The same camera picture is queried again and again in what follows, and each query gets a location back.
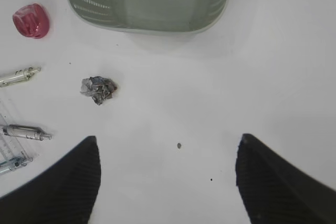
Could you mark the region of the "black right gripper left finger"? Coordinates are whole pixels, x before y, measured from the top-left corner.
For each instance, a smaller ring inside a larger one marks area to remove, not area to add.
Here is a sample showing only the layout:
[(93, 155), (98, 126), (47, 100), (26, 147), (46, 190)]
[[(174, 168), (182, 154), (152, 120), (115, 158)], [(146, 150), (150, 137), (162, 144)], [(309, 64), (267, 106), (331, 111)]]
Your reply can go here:
[(100, 185), (97, 139), (88, 136), (53, 166), (1, 197), (1, 223), (88, 223)]

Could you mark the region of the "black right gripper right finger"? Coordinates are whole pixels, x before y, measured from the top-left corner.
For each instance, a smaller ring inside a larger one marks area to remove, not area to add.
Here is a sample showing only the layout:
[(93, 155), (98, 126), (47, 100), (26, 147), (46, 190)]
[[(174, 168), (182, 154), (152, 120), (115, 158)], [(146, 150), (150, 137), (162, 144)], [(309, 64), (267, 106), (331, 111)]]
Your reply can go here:
[(251, 223), (335, 223), (335, 190), (252, 134), (241, 137), (236, 185)]

